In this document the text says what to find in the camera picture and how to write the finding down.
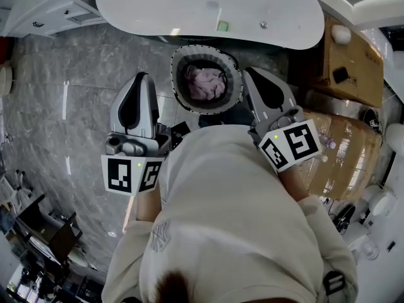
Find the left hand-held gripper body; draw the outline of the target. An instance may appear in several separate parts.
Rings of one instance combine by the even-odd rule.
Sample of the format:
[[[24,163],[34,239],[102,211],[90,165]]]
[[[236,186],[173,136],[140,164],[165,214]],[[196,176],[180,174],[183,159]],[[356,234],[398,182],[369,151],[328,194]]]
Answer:
[[[105,190],[137,196],[156,188],[163,161],[172,150],[171,128],[158,123],[153,139],[110,133],[101,156]]]

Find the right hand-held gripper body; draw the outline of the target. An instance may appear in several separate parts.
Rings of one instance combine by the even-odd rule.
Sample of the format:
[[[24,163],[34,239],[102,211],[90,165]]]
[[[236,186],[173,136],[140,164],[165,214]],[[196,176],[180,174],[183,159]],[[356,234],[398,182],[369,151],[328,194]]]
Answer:
[[[289,109],[276,121],[264,120],[248,131],[275,172],[283,172],[321,153],[318,132],[302,107]]]

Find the pink cloth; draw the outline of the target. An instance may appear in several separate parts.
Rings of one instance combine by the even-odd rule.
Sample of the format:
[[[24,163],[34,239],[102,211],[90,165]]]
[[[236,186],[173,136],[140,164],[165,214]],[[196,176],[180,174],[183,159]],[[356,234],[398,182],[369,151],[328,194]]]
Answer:
[[[225,73],[215,68],[190,65],[186,68],[184,78],[193,100],[210,101],[220,98],[227,86]]]

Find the white laundry basket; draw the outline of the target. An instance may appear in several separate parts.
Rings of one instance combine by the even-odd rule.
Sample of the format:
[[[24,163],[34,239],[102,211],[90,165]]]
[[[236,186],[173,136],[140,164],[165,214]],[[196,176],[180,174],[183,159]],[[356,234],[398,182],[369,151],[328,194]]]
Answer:
[[[194,100],[188,88],[186,69],[213,68],[221,71],[225,78],[224,92],[212,100]],[[171,57],[170,74],[174,97],[182,108],[201,115],[225,112],[242,101],[242,75],[237,61],[230,54],[206,45],[185,45]]]

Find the person's right forearm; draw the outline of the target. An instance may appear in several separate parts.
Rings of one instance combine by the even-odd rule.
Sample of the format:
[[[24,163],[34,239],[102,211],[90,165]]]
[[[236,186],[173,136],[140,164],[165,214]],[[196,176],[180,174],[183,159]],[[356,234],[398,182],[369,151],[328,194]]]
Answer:
[[[307,188],[301,179],[297,167],[290,167],[279,172],[278,178],[283,184],[285,190],[296,202],[309,197],[309,193],[307,192]]]

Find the person's left forearm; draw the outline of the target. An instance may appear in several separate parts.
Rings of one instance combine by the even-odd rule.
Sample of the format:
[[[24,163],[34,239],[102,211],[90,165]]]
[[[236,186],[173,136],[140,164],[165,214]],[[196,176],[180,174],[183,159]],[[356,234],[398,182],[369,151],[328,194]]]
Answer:
[[[142,222],[154,222],[162,210],[159,187],[137,195],[136,199],[136,219]]]

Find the purple label water bottle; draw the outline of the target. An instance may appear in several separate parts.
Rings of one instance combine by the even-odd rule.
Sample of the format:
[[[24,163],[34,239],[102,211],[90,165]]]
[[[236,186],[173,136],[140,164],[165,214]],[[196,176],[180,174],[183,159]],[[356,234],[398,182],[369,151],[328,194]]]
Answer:
[[[333,141],[332,138],[328,137],[327,135],[318,134],[319,142],[321,144],[321,150],[325,151],[327,149],[335,149],[336,148],[336,143]]]

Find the taped cardboard box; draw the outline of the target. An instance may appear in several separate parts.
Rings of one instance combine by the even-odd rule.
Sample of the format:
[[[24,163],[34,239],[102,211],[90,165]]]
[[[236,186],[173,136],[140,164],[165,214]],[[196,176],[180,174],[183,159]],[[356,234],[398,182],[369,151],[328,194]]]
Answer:
[[[300,176],[309,194],[340,201],[359,199],[376,166],[382,139],[364,122],[349,117],[304,111],[314,121],[318,133],[327,135],[336,148],[299,165]],[[318,156],[326,155],[327,162]]]

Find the flat black device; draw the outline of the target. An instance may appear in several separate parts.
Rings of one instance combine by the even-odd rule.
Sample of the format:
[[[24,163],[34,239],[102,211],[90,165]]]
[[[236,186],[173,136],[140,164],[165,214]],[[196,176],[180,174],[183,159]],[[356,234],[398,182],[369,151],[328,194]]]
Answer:
[[[336,84],[340,84],[349,79],[349,74],[346,67],[340,67],[333,71],[333,78]]]

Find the plain cardboard box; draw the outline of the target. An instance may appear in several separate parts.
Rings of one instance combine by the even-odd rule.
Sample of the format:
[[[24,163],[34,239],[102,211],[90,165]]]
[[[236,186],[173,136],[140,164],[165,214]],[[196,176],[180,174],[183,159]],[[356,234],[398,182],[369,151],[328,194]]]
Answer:
[[[313,87],[334,97],[380,108],[384,86],[383,58],[352,31],[348,45],[336,44],[331,36],[331,27],[342,24],[330,16],[325,17],[324,24],[323,59],[319,62],[319,75],[312,79]],[[340,67],[346,67],[349,79],[336,84],[333,71]]]

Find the white fluffy ball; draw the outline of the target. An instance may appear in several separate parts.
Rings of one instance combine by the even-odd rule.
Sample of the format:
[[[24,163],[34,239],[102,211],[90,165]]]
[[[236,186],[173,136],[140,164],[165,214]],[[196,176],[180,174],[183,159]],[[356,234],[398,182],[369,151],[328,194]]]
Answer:
[[[343,25],[333,25],[331,27],[331,36],[335,43],[340,45],[348,45],[352,38],[350,29]]]

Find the black chair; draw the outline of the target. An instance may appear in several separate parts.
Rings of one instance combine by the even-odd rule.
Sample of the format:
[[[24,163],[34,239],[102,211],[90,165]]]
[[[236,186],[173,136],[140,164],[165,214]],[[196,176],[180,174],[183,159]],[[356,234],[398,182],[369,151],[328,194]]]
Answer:
[[[16,217],[16,223],[23,234],[23,240],[31,244],[43,256],[63,265],[78,243],[83,232],[73,227],[76,213],[67,220],[59,221],[40,210],[41,194]]]

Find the cream sweatshirt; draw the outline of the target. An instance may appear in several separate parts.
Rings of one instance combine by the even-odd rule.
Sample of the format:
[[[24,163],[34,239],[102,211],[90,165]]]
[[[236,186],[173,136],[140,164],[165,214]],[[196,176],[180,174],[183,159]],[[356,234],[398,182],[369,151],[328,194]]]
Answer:
[[[187,135],[167,202],[128,224],[102,303],[355,303],[357,265],[315,196],[296,202],[242,125]],[[326,295],[329,271],[345,288]]]

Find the white bathtub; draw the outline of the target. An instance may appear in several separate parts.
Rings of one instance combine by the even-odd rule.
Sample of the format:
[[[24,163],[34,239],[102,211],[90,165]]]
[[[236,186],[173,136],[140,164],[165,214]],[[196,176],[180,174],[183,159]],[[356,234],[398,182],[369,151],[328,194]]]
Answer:
[[[143,36],[247,40],[294,50],[315,46],[324,33],[318,0],[96,0],[112,26]],[[219,21],[229,23],[218,32]],[[266,21],[267,29],[260,27]]]

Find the round white side table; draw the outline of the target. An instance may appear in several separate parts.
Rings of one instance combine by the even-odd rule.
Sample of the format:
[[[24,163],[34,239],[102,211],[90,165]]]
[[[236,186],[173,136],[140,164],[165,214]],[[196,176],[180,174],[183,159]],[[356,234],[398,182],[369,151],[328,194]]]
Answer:
[[[11,66],[0,66],[0,97],[9,95],[13,82],[14,76]]]

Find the white vanity cabinet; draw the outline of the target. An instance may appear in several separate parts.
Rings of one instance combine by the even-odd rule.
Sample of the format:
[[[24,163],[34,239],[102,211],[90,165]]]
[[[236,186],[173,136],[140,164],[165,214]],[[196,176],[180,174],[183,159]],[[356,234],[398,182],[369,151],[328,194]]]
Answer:
[[[95,0],[0,0],[3,37],[53,37],[59,32],[105,22]]]

